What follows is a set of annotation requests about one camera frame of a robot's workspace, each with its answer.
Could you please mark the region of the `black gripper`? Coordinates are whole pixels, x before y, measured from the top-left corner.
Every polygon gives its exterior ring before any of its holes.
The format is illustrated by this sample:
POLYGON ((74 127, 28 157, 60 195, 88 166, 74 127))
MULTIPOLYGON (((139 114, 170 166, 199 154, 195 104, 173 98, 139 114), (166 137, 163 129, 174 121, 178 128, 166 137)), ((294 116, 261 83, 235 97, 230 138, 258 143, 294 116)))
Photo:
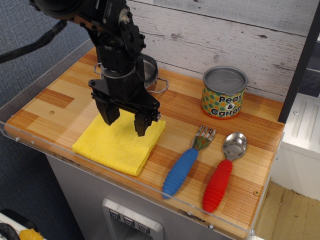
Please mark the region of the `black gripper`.
POLYGON ((133 113, 135 131, 139 137, 145 135, 152 122, 160 119, 160 102, 144 87, 144 71, 137 71, 121 79, 92 79, 88 85, 92 98, 104 120, 110 126, 120 116, 120 110, 133 113))

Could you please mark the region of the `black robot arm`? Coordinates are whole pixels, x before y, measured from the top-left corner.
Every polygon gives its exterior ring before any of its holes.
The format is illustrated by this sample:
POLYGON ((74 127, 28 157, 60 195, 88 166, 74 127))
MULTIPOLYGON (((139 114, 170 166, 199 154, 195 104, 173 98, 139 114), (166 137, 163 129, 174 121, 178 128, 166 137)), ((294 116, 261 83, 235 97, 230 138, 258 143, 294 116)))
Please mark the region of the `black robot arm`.
POLYGON ((111 125, 120 110, 134 114, 138 136, 160 118, 160 103, 146 89, 159 74, 156 61, 142 50, 145 36, 134 24, 125 0, 32 0, 45 15, 84 28, 100 63, 100 79, 88 85, 104 122, 111 125))

